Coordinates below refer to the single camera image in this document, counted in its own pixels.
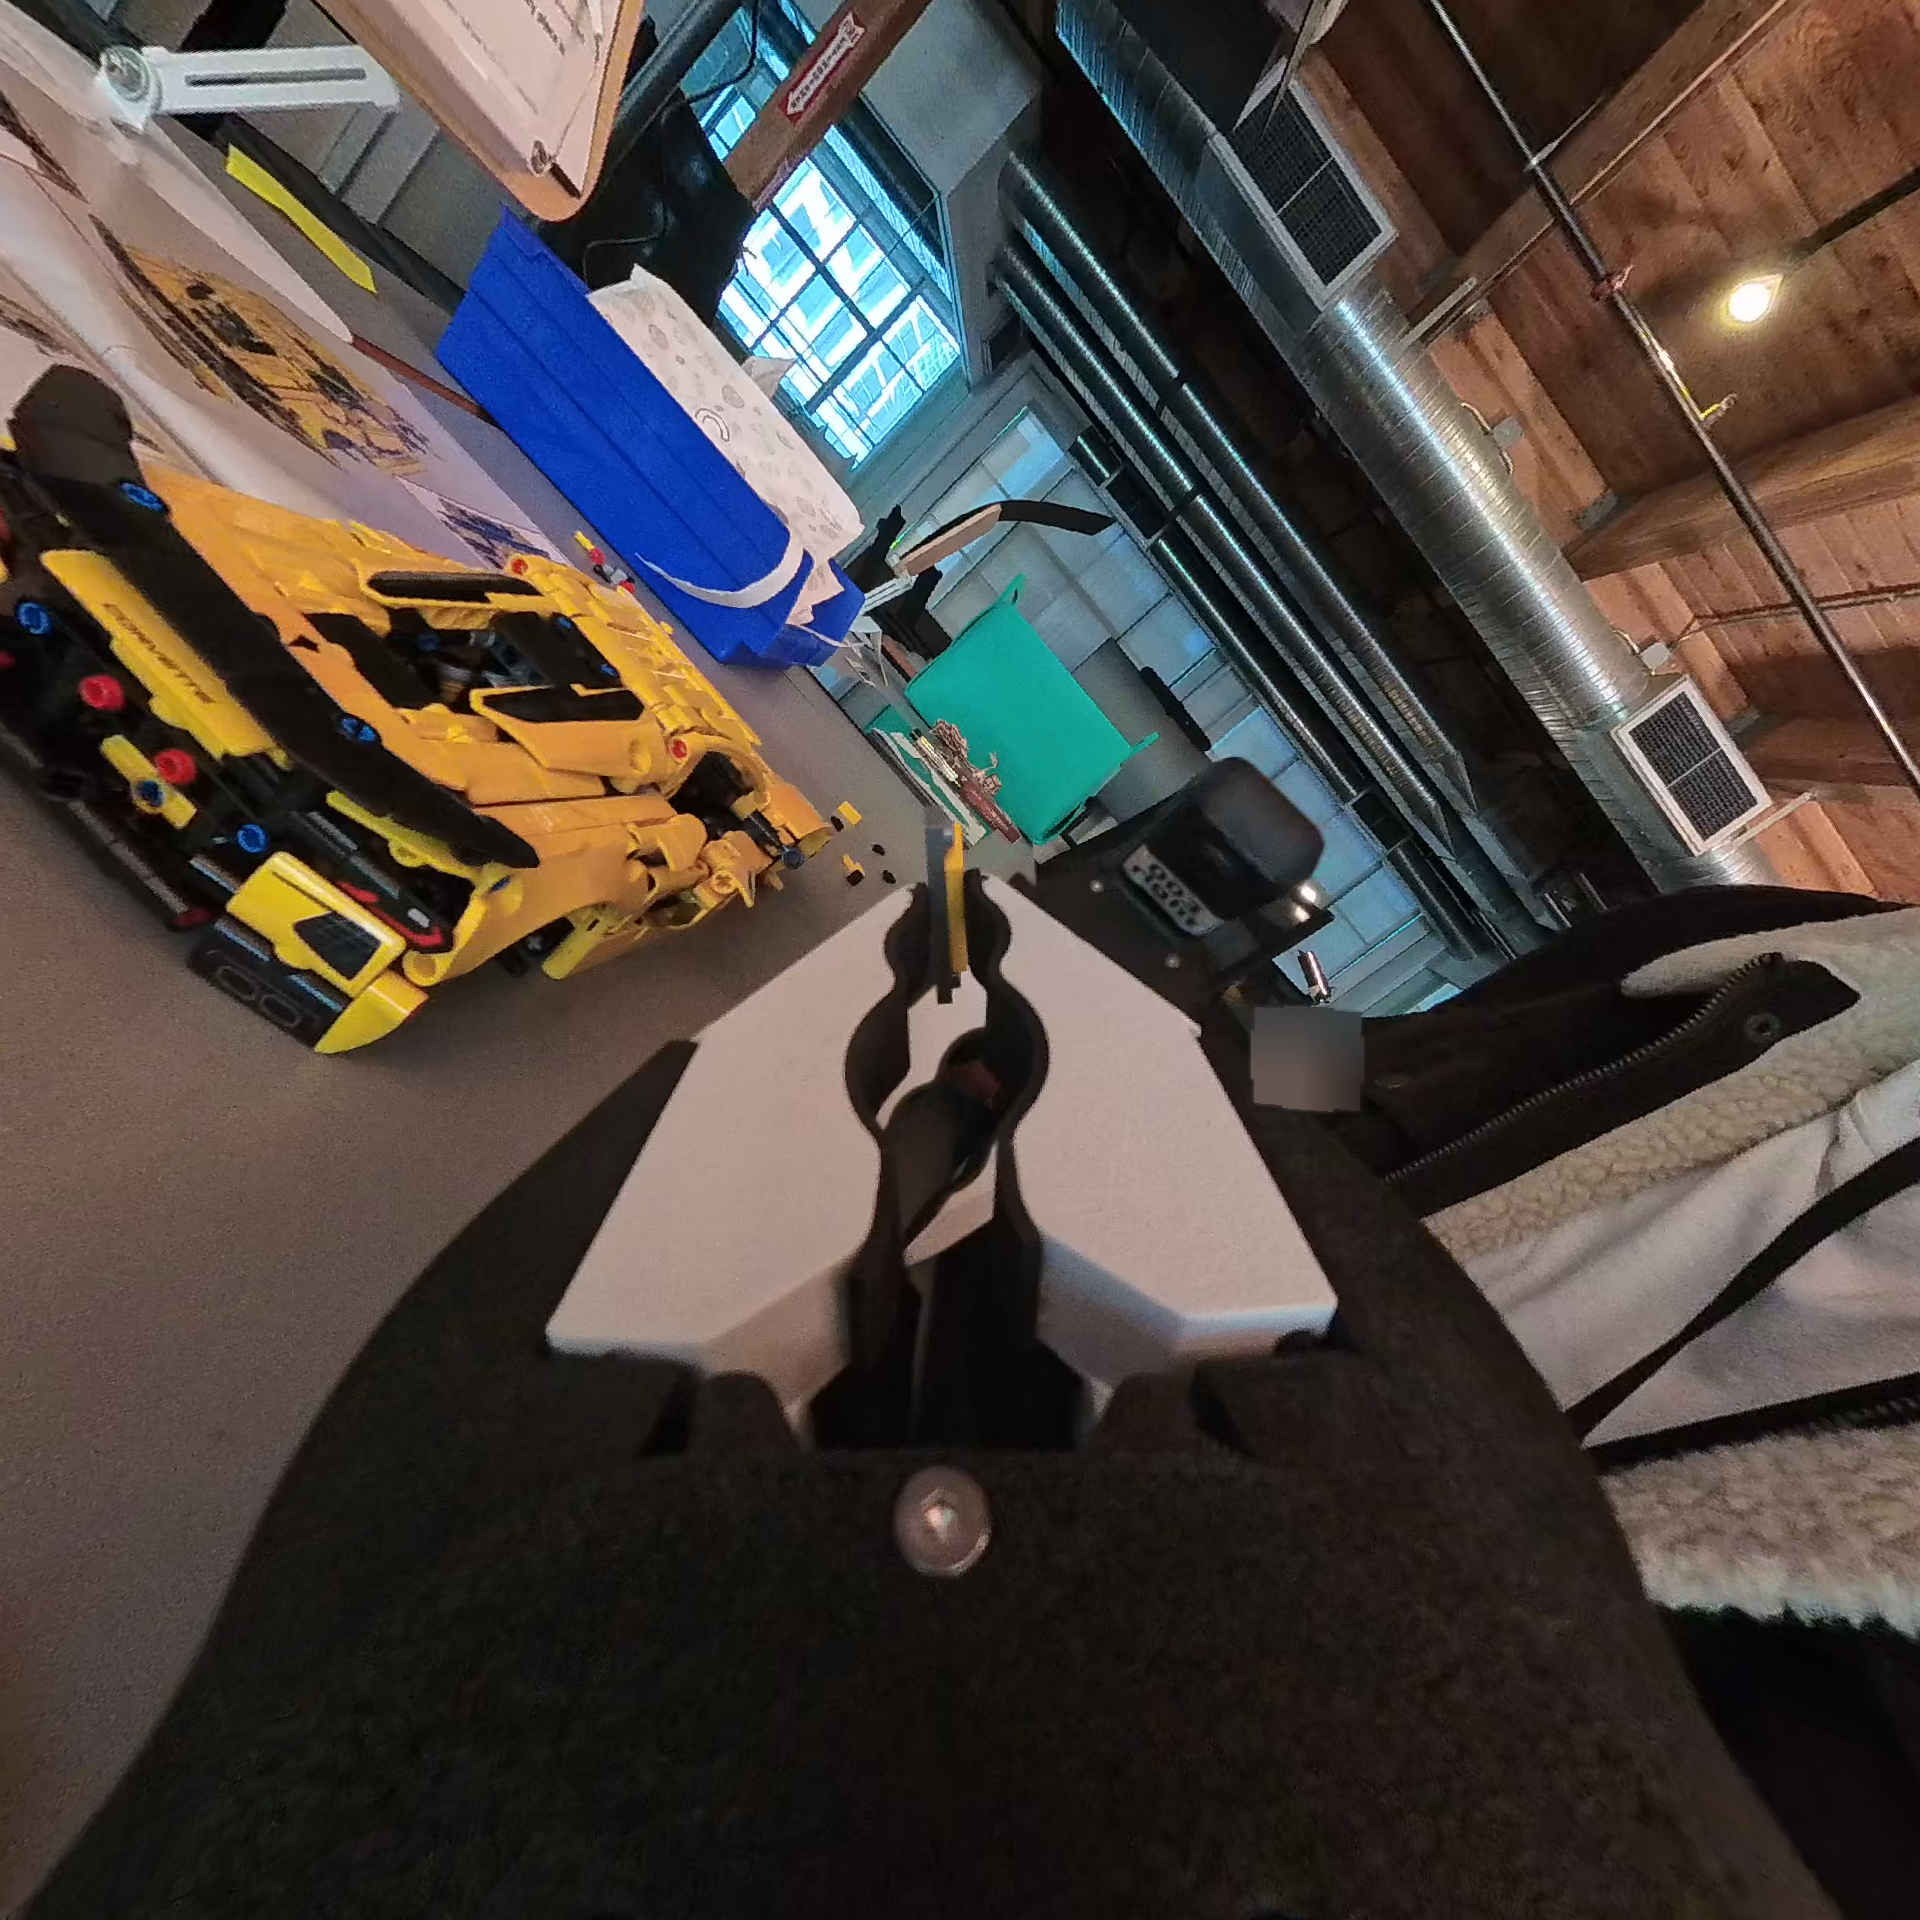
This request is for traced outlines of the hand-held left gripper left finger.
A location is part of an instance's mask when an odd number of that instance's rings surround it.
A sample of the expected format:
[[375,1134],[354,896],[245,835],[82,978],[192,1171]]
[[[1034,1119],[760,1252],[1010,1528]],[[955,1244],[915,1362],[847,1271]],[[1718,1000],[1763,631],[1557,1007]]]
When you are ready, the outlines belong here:
[[730,1009],[693,1055],[551,1312],[574,1358],[754,1376],[802,1414],[847,1366],[840,1279],[877,1146],[847,1095],[856,1023],[894,988],[895,890]]

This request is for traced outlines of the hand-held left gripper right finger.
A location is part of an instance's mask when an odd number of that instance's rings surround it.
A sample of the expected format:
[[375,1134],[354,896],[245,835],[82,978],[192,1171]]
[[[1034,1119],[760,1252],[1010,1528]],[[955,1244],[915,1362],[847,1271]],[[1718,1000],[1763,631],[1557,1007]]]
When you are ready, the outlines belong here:
[[1197,1027],[1006,881],[1006,986],[1047,1071],[1014,1124],[1040,1235],[1040,1343],[1116,1387],[1328,1332],[1338,1296],[1205,1057]]

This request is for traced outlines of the yellow printed tile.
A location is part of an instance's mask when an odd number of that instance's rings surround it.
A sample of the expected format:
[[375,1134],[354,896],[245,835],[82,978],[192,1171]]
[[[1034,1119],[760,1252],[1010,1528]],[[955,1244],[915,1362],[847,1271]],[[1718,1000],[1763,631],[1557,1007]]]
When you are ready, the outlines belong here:
[[951,1003],[968,972],[968,872],[962,828],[927,818],[927,976],[940,1003]]

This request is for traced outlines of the black panel desk lamp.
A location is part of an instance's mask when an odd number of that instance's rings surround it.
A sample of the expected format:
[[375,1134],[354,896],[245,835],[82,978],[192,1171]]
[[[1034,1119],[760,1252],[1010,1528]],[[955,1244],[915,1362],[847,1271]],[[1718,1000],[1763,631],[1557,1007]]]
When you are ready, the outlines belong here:
[[1000,527],[1038,527],[1048,534],[1094,538],[1111,530],[1116,518],[1035,496],[997,499],[959,520],[949,520],[933,535],[892,558],[887,583],[909,583]]

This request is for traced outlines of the grey desk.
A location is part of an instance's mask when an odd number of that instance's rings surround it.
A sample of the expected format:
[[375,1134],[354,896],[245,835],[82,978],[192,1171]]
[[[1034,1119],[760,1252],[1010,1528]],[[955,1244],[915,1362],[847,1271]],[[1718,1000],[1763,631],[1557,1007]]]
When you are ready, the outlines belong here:
[[4,779],[4,1915],[170,1706],[304,1431],[397,1298],[667,1041],[920,850],[895,768],[806,675],[710,671],[774,768],[855,802],[754,911],[551,984],[490,969],[322,1060],[194,978]]

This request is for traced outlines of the teal board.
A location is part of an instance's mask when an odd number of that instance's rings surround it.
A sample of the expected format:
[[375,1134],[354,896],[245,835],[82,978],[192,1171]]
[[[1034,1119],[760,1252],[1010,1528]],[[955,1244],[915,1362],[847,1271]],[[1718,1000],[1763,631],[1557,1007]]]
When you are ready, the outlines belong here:
[[966,740],[968,763],[999,778],[999,811],[1040,848],[1160,736],[1116,728],[1026,622],[1021,590],[1016,576],[906,686],[906,700]]

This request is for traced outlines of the brown wooden model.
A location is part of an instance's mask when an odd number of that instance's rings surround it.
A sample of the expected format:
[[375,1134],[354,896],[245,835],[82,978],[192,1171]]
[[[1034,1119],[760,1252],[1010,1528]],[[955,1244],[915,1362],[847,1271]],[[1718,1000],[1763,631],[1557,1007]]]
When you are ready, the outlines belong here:
[[987,833],[1013,847],[1023,841],[1021,831],[1000,802],[997,758],[990,758],[987,763],[976,763],[966,738],[951,723],[916,729],[911,746],[942,801],[955,808],[966,847]]

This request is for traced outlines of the white vent grille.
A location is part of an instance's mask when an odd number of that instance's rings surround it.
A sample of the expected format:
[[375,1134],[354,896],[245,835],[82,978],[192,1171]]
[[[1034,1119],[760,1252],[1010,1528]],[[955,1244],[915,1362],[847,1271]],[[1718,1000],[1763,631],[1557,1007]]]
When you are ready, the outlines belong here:
[[1402,238],[1324,110],[1296,83],[1258,89],[1213,135],[1212,153],[1315,314],[1354,296]]
[[1768,814],[1764,782],[1691,679],[1668,676],[1612,740],[1694,855],[1733,848]]

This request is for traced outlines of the yellow toy brick car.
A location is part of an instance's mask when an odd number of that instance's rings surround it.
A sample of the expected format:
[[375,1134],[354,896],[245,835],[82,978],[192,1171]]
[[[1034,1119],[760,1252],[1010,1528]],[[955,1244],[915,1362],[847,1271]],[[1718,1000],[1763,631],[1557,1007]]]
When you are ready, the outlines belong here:
[[836,838],[679,638],[575,567],[158,478],[71,367],[15,404],[3,475],[4,768],[311,1051],[486,966],[596,969]]

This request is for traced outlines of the window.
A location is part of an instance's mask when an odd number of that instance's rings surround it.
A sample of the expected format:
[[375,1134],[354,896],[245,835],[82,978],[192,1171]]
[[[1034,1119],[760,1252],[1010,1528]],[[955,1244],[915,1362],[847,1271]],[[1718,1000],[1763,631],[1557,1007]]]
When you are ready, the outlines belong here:
[[843,468],[864,467],[966,363],[944,210],[864,105],[751,222],[720,321],[784,359],[774,403]]

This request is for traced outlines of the white patterned paper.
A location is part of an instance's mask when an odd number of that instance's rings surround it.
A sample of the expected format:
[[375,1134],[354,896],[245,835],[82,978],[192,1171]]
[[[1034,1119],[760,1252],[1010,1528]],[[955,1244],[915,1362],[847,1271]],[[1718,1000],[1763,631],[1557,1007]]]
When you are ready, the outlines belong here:
[[813,626],[840,592],[832,561],[862,535],[847,492],[757,385],[751,363],[739,363],[664,279],[632,270],[587,300],[797,539],[806,567],[787,624]]

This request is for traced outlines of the blue plastic bin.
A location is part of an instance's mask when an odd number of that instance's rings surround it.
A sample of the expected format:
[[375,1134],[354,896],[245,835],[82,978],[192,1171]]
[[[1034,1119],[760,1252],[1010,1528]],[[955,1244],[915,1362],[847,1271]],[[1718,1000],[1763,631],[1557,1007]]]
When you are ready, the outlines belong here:
[[788,626],[806,555],[530,226],[502,212],[439,359],[714,659],[816,667],[862,608]]

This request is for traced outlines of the instruction booklet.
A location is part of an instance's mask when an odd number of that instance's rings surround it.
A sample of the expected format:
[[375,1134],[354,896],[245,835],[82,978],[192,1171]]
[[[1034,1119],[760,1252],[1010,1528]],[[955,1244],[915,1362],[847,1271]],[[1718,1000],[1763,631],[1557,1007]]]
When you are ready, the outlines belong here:
[[504,492],[476,419],[347,326],[166,135],[119,128],[79,54],[15,8],[3,34],[3,419],[46,370],[111,386],[135,456],[439,561],[580,569],[571,511]]

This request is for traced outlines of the yellow paper strip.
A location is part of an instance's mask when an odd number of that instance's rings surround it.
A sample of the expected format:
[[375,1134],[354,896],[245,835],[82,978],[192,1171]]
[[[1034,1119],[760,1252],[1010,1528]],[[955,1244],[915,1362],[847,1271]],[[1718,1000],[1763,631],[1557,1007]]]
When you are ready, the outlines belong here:
[[291,226],[295,226],[302,233],[302,238],[315,251],[320,251],[339,274],[347,276],[347,281],[352,281],[359,291],[368,292],[371,297],[378,296],[378,279],[372,276],[371,266],[360,258],[354,246],[349,246],[334,230],[328,230],[312,208],[302,204],[291,186],[279,182],[270,169],[266,169],[239,147],[228,147],[223,152],[223,171],[254,200],[263,201],[267,208],[275,208]]

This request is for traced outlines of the silver ventilation duct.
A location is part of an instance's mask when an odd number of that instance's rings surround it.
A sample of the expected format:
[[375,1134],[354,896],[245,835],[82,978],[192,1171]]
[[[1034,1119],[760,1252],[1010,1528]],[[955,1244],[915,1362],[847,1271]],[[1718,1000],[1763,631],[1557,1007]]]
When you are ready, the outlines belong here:
[[1275,27],[1260,4],[1058,4],[1055,34],[1248,307],[1315,412],[1485,642],[1652,882],[1764,884],[1755,840],[1694,854],[1614,732],[1656,698],[1374,268],[1309,291],[1309,262],[1235,152]]

